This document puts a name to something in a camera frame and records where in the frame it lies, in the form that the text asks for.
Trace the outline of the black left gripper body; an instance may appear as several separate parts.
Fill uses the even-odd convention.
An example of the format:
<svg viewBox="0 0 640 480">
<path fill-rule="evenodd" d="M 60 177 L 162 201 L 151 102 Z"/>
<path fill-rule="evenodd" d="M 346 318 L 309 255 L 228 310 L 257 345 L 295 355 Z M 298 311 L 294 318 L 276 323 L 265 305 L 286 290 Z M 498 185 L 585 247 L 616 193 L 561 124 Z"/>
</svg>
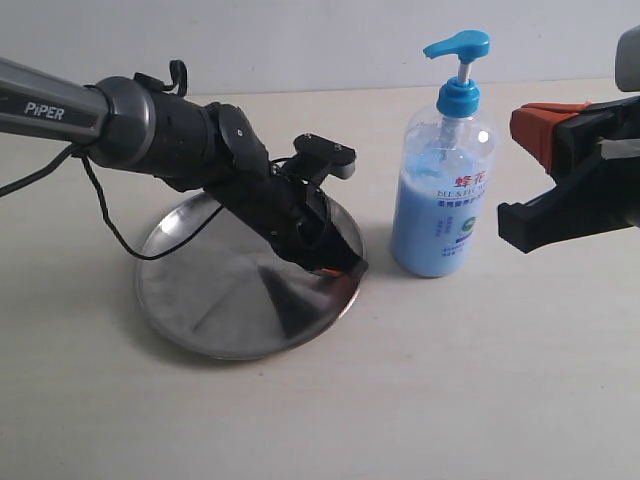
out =
<svg viewBox="0 0 640 480">
<path fill-rule="evenodd" d="M 281 259 L 310 273 L 331 268 L 348 272 L 347 277 L 361 278 L 367 272 L 369 263 L 335 225 L 330 201 L 322 189 L 310 184 L 293 187 L 293 213 L 286 226 L 284 234 L 270 241 Z"/>
</svg>

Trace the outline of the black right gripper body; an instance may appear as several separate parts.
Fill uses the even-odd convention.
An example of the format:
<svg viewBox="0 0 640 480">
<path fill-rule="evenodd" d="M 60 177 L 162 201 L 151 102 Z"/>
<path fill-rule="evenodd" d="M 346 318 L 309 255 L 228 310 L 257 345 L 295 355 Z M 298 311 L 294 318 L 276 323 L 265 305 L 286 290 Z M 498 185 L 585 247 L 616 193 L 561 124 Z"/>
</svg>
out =
<svg viewBox="0 0 640 480">
<path fill-rule="evenodd" d="M 497 208 L 498 235 L 523 253 L 639 224 L 639 99 L 591 103 L 554 129 L 554 187 Z"/>
</svg>

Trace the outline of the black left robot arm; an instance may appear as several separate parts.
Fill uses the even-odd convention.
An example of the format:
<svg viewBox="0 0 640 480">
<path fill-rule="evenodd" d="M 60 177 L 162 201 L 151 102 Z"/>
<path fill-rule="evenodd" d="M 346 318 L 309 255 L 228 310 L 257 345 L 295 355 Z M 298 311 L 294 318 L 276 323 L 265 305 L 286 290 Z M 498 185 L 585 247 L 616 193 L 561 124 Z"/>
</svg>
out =
<svg viewBox="0 0 640 480">
<path fill-rule="evenodd" d="M 271 159 L 244 112 L 200 106 L 187 97 L 187 69 L 171 80 L 138 73 L 78 85 L 33 68 L 1 63 L 1 129 L 65 143 L 64 157 L 146 174 L 170 188 L 201 190 L 265 239 L 281 259 L 310 272 L 356 277 L 367 261 L 336 224 L 322 183 L 350 177 L 355 151 L 312 133 L 295 153 Z"/>
</svg>

